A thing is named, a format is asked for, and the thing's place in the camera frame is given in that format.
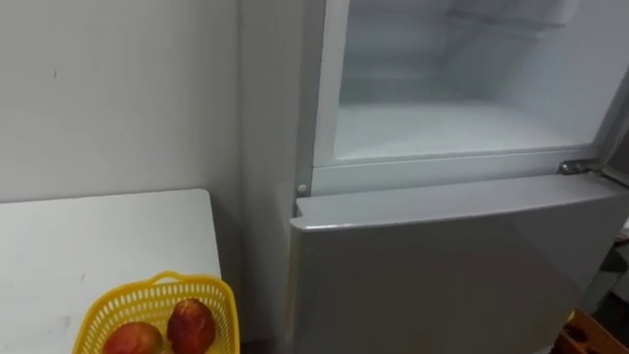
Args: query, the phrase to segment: freezer door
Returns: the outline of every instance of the freezer door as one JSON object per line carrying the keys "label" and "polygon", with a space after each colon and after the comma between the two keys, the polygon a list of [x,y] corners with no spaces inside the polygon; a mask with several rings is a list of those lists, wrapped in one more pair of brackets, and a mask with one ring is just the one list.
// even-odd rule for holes
{"label": "freezer door", "polygon": [[629,194],[595,175],[297,200],[297,354],[533,354],[552,345]]}

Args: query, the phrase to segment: refrigerator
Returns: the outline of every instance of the refrigerator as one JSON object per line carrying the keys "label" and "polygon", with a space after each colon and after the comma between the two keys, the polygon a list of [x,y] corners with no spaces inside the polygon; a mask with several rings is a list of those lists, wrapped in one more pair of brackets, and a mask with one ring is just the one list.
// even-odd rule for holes
{"label": "refrigerator", "polygon": [[629,216],[628,16],[244,0],[246,336],[547,353]]}

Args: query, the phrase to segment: wall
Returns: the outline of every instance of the wall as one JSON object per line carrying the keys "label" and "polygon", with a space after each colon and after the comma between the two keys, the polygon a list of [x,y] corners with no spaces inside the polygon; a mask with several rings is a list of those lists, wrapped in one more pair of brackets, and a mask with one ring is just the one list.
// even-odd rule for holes
{"label": "wall", "polygon": [[279,335],[285,325],[303,6],[301,0],[241,1],[245,340]]}
{"label": "wall", "polygon": [[204,187],[237,218],[232,0],[0,2],[0,202]]}

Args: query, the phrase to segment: red apple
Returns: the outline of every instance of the red apple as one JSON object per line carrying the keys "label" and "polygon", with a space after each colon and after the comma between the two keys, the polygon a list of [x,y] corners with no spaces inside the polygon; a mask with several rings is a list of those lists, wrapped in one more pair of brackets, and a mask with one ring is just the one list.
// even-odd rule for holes
{"label": "red apple", "polygon": [[166,330],[175,354],[204,354],[216,337],[212,311],[197,299],[175,305]]}
{"label": "red apple", "polygon": [[151,324],[133,322],[114,330],[105,341],[102,354],[160,354],[164,341]]}

